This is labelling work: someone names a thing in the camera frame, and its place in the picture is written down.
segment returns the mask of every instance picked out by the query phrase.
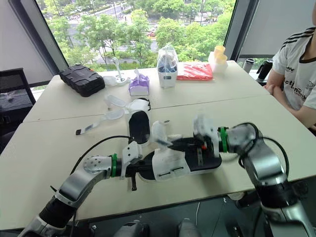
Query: window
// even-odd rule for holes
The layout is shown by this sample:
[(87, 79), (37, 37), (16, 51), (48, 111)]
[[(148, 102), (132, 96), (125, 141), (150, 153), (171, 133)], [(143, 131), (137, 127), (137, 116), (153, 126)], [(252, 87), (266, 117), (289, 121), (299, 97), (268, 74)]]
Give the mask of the window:
[(171, 43), (180, 61), (223, 45), (236, 0), (36, 0), (69, 65), (95, 71), (155, 67)]

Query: green foliage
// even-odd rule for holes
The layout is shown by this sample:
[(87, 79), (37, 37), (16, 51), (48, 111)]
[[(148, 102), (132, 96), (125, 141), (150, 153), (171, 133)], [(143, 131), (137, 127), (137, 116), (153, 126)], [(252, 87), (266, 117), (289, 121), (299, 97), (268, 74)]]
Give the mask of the green foliage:
[(143, 9), (150, 16), (154, 15), (153, 6), (158, 0), (134, 0), (135, 9)]
[(54, 0), (44, 0), (44, 3), (46, 5), (46, 12), (49, 12), (53, 15), (59, 15), (61, 7), (58, 3), (58, 1)]
[[(105, 64), (100, 63), (93, 63), (93, 64), (85, 64), (86, 67), (96, 71), (96, 72), (104, 72), (104, 71), (115, 71), (117, 68), (115, 64), (108, 64), (107, 66)], [(137, 63), (120, 63), (119, 68), (121, 70), (130, 70), (139, 68), (139, 64)]]
[(194, 22), (186, 27), (186, 44), (205, 55), (200, 55), (200, 60), (206, 61), (215, 46), (223, 45), (230, 19), (230, 14), (224, 13), (218, 17), (218, 22), (212, 25), (200, 26)]
[(203, 6), (203, 12), (211, 12), (211, 17), (222, 14), (224, 10), (223, 0), (207, 0)]
[(156, 31), (158, 47), (162, 48), (167, 43), (173, 46), (183, 45), (185, 42), (184, 33), (185, 27), (181, 26), (179, 21), (161, 18)]
[(66, 17), (53, 17), (51, 20), (47, 20), (47, 23), (58, 44), (65, 42), (72, 45), (68, 33), (70, 25)]
[(131, 12), (132, 12), (132, 9), (129, 9), (129, 10), (124, 11), (123, 13), (127, 15), (127, 14), (130, 14)]
[(87, 46), (69, 47), (64, 42), (59, 43), (58, 45), (70, 66), (73, 66), (76, 63), (92, 63), (96, 57), (96, 53), (90, 51), (90, 48)]
[(77, 26), (78, 34), (76, 37), (82, 44), (87, 43), (90, 48), (98, 50), (104, 62), (107, 63), (106, 48), (111, 48), (115, 55), (118, 39), (116, 35), (117, 20), (110, 15), (102, 14), (99, 17), (83, 16), (81, 21)]
[(206, 56), (204, 53), (199, 52), (196, 48), (186, 44), (185, 46), (177, 46), (176, 52), (180, 62), (193, 62), (196, 60), (203, 60)]
[(63, 12), (65, 15), (70, 16), (72, 15), (72, 12), (75, 10), (75, 5), (74, 4), (68, 4), (63, 8)]
[[(107, 52), (105, 53), (105, 55), (109, 58), (113, 58), (113, 52)], [(133, 57), (133, 53), (129, 52), (129, 51), (115, 51), (115, 57), (117, 58), (132, 58)]]
[(76, 5), (82, 7), (85, 10), (92, 9), (92, 4), (90, 0), (76, 0)]
[(142, 63), (151, 53), (151, 40), (145, 34), (149, 29), (147, 13), (142, 9), (137, 9), (132, 12), (131, 18), (132, 25), (124, 26), (127, 41), (133, 43), (128, 51), (133, 53), (133, 57), (139, 61), (140, 67), (142, 67)]
[(179, 13), (183, 11), (183, 0), (158, 0), (153, 5), (155, 13), (164, 18), (178, 19)]

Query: dark floor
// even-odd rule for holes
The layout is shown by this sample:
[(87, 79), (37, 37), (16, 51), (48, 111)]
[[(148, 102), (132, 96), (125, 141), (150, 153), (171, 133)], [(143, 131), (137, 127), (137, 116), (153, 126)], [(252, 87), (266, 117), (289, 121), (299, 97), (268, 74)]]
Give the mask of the dark floor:
[[(316, 177), (307, 179), (309, 193), (302, 203), (313, 226), (316, 226)], [(140, 220), (149, 224), (151, 237), (175, 237), (177, 225), (184, 218), (196, 221), (198, 203), (190, 203), (158, 211), (151, 211), (139, 215), (131, 215), (111, 220), (92, 223), (96, 226), (95, 237), (111, 237), (125, 223)], [(235, 203), (228, 197), (216, 198), (200, 202), (197, 214), (197, 227), (203, 237), (232, 237), (227, 228), (238, 223), (244, 237), (251, 236), (253, 219), (257, 207), (248, 207), (243, 210), (236, 208)], [(263, 220), (259, 221), (256, 237), (263, 237)], [(17, 234), (1, 233), (0, 237), (16, 237)]]

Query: person's arm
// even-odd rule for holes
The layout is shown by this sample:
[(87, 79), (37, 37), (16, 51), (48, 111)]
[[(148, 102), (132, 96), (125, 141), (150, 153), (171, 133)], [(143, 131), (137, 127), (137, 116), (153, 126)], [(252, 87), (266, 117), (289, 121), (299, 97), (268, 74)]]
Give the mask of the person's arm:
[(316, 110), (309, 108), (307, 106), (302, 106), (300, 110), (292, 109), (285, 98), (284, 93), (280, 87), (275, 86), (273, 88), (273, 96), (288, 110), (293, 114), (305, 127), (310, 128), (316, 124)]
[(265, 88), (269, 87), (270, 85), (281, 87), (283, 82), (284, 75), (277, 73), (274, 69), (271, 69)]

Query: black cable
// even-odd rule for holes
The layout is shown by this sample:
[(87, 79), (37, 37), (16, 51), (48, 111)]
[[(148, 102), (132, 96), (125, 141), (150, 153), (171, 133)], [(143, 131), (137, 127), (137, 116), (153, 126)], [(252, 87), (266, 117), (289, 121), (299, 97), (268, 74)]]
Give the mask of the black cable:
[(262, 208), (259, 207), (259, 210), (258, 210), (256, 218), (255, 218), (255, 222), (254, 222), (254, 225), (252, 228), (252, 237), (255, 237), (255, 235), (256, 235), (256, 229), (257, 229), (257, 225), (258, 225), (261, 213), (262, 213)]
[(287, 157), (287, 154), (285, 152), (285, 149), (281, 146), (281, 144), (279, 142), (277, 142), (276, 140), (274, 140), (270, 137), (260, 137), (259, 139), (267, 139), (269, 141), (272, 141), (280, 148), (280, 150), (282, 151), (282, 154), (284, 156), (284, 160), (285, 160), (285, 174), (286, 174), (286, 176), (288, 176), (288, 174), (290, 172), (290, 163), (288, 161), (288, 157)]
[(112, 136), (112, 137), (107, 137), (101, 141), (99, 141), (98, 143), (94, 144), (92, 147), (90, 147), (77, 161), (77, 163), (75, 164), (73, 170), (71, 171), (70, 174), (74, 173), (74, 171), (76, 170), (76, 168), (78, 167), (78, 165), (80, 164), (80, 162), (82, 161), (82, 159), (93, 149), (95, 148), (96, 146), (98, 146), (99, 144), (101, 144), (102, 142), (105, 142), (107, 140), (110, 140), (110, 139), (113, 139), (113, 138), (128, 138), (130, 141), (133, 140), (132, 137), (129, 137), (129, 136), (123, 136), (123, 135), (118, 135), (118, 136)]
[(238, 163), (239, 165), (245, 169), (245, 166), (243, 165), (243, 159), (247, 156), (247, 154), (252, 150), (252, 148), (256, 145), (258, 139), (259, 139), (259, 129), (258, 127), (251, 123), (251, 122), (244, 122), (244, 123), (241, 123), (241, 124), (238, 124), (236, 126), (234, 126), (233, 128), (235, 127), (238, 127), (238, 126), (242, 126), (242, 125), (251, 125), (253, 127), (253, 129), (255, 130), (255, 139), (251, 140), (248, 142), (248, 144), (245, 146), (245, 148), (247, 148), (249, 146), (250, 143), (252, 143), (252, 146), (246, 151), (244, 152), (243, 154), (241, 154), (239, 156), (239, 159), (238, 159)]
[(77, 216), (77, 211), (74, 213), (73, 223), (72, 223), (72, 225), (71, 225), (71, 230), (70, 230), (70, 235), (69, 235), (69, 237), (72, 237), (72, 236), (73, 236), (74, 228), (75, 228), (75, 223), (76, 223), (76, 216)]

